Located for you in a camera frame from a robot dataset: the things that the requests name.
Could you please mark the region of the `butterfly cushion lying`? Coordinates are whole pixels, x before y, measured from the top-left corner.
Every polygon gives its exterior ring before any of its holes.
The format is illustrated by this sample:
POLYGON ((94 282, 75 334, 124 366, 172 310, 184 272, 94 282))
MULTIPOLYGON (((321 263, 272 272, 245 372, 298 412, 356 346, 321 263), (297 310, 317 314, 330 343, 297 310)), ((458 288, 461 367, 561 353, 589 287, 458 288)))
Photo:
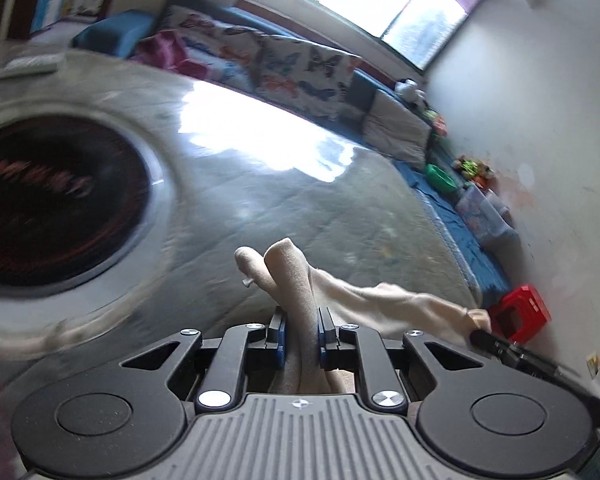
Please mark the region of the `butterfly cushion lying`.
POLYGON ((260 30, 218 21, 185 6, 169 6, 159 29, 180 34, 188 56, 208 68, 208 80, 254 92, 265 37, 260 30))

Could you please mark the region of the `black induction cooktop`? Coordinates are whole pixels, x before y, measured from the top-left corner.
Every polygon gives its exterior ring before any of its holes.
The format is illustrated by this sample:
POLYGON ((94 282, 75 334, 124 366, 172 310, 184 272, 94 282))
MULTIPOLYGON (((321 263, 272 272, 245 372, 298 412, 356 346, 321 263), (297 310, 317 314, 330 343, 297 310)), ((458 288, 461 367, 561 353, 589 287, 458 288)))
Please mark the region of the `black induction cooktop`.
POLYGON ((142 238, 151 172, 126 131, 68 114, 0 127, 0 294, 60 292, 142 238))

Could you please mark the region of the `pink cloth on sofa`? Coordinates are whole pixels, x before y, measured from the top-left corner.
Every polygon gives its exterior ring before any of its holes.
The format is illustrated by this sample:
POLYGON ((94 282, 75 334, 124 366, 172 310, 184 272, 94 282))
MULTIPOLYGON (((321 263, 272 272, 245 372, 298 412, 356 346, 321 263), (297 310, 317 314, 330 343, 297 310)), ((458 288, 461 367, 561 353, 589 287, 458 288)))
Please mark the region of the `pink cloth on sofa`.
POLYGON ((189 57, 183 38, 176 30, 160 30, 140 40, 130 61, 196 79, 206 79, 209 67, 189 57))

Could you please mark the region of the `panda plush toy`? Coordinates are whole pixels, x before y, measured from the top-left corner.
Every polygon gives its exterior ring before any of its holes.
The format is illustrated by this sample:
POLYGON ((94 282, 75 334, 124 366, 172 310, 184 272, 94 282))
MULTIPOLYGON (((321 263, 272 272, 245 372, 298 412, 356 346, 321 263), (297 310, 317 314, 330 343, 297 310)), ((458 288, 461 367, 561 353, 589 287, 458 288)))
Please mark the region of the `panda plush toy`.
POLYGON ((406 104, 419 107, 426 105, 426 93, 419 88, 418 83, 413 79, 398 80, 393 91, 406 104))

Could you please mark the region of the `cream sweater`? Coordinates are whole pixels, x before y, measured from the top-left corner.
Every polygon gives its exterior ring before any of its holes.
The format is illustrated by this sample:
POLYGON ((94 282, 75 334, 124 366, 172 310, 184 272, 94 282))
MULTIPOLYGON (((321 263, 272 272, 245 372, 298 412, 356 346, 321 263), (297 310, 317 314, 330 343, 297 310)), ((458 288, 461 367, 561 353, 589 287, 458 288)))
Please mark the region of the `cream sweater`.
POLYGON ((251 247, 234 252, 245 282, 256 284, 287 315, 285 367, 270 387, 272 393, 348 393, 353 379, 346 373, 328 372, 318 362, 318 309, 329 308, 340 323, 377 330, 380 336, 400 340, 408 330, 422 330, 451 344, 467 347, 475 330, 491 329, 488 312, 467 309, 428 294, 409 292, 389 283, 358 287, 314 268, 304 253, 284 238, 263 254, 251 247))

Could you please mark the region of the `white remote control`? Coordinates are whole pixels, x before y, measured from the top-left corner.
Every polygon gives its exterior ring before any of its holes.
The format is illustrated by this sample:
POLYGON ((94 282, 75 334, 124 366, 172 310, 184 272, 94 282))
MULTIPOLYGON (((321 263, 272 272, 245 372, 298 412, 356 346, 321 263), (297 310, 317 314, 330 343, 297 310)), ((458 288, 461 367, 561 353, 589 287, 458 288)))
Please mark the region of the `white remote control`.
POLYGON ((0 66, 0 80, 52 74, 61 68, 65 60, 66 56, 62 53, 13 58, 8 63, 0 66))

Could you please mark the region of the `blue corner sofa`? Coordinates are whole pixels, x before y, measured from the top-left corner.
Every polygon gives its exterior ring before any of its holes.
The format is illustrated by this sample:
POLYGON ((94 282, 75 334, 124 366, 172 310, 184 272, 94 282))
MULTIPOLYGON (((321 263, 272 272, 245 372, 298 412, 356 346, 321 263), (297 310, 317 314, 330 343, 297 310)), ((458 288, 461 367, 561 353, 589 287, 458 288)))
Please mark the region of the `blue corner sofa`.
POLYGON ((91 24, 73 47, 183 72, 251 94, 389 157, 425 204, 455 260, 490 307, 512 291, 509 279, 455 209, 479 190, 452 177, 426 107, 406 104, 370 76, 355 55, 234 6, 166 0, 158 15, 140 10, 91 24))

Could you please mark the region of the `clear plastic storage box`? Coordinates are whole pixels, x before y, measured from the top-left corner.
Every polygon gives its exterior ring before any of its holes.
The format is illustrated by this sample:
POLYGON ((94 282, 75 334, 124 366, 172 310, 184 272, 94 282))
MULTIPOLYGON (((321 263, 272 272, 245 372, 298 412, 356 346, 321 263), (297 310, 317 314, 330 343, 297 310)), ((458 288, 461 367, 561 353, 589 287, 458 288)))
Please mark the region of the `clear plastic storage box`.
POLYGON ((482 248, 495 249, 518 238, 517 231, 475 185, 466 188, 455 210, 482 248))

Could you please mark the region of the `grey cushion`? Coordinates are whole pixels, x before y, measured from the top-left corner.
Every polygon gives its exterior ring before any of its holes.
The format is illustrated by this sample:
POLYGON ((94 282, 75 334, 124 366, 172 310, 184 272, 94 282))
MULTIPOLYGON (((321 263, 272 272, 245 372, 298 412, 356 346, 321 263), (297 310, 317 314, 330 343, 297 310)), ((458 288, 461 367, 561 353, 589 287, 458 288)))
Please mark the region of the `grey cushion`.
POLYGON ((382 154, 424 171, 431 127, 387 92, 376 91, 362 133, 364 141, 382 154))

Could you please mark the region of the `butterfly cushion upright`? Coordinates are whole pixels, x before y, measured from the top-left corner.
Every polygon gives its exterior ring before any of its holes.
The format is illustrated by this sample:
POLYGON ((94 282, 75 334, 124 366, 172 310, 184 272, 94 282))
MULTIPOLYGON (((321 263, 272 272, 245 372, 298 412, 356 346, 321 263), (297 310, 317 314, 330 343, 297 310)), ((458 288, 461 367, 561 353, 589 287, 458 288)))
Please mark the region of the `butterfly cushion upright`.
POLYGON ((264 37, 256 95, 309 118, 334 122, 361 59, 282 35, 264 37))

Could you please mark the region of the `stuffed toys pile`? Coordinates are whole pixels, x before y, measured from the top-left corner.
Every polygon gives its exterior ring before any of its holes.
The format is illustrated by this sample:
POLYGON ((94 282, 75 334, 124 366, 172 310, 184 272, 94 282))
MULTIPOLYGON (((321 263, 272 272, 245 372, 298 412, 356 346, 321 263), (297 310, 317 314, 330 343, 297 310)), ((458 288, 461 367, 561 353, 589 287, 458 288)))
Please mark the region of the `stuffed toys pile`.
POLYGON ((460 156, 452 161, 451 166, 467 182, 473 183, 482 190, 487 190, 491 181, 495 178, 490 166, 479 159, 460 156))

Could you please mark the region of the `green plastic bowl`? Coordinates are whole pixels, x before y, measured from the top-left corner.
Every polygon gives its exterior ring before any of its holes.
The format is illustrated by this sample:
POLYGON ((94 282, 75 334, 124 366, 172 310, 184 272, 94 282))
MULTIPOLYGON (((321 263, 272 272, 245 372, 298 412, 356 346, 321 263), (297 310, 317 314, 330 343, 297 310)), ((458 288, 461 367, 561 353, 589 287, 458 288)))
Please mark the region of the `green plastic bowl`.
POLYGON ((452 195, 458 189, 454 179, 437 165, 428 164, 425 177, 429 185, 441 194, 452 195))

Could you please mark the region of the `red plastic stool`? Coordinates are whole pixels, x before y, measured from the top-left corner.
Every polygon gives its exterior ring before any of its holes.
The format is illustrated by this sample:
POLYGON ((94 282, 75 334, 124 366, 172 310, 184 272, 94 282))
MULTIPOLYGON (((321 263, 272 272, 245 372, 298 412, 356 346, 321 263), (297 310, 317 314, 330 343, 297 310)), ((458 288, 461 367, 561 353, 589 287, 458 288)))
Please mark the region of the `red plastic stool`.
POLYGON ((522 285, 488 309, 492 332, 510 342, 526 344, 552 320, 538 290, 522 285))

